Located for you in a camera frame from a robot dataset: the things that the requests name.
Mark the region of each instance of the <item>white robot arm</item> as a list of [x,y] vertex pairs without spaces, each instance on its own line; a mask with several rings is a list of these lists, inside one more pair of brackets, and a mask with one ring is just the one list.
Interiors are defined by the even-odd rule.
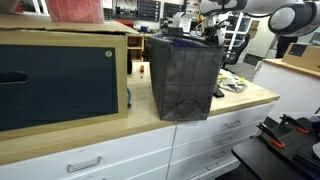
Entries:
[[277,35],[302,36],[320,25],[320,2],[303,0],[203,0],[204,16],[228,11],[270,14],[269,29]]

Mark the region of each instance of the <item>white wall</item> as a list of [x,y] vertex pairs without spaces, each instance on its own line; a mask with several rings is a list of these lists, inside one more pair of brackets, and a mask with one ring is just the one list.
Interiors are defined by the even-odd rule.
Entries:
[[[183,5],[184,0],[160,0],[161,1],[161,8],[160,8],[160,18],[162,18],[163,15],[163,7],[165,2],[174,3],[174,4],[180,4]],[[125,8],[131,8],[131,9],[137,9],[137,0],[127,0],[128,4],[134,4],[134,6],[128,6],[125,2],[125,0],[118,0],[118,6],[125,7]],[[113,0],[113,7],[116,5],[116,0]],[[151,21],[135,21],[134,22],[136,28],[140,28],[140,26],[148,26],[150,29],[159,29],[160,28],[160,22],[151,22]]]
[[255,38],[249,41],[248,53],[264,58],[268,53],[270,44],[272,43],[275,35],[268,28],[269,17],[252,19],[258,20],[260,23]]

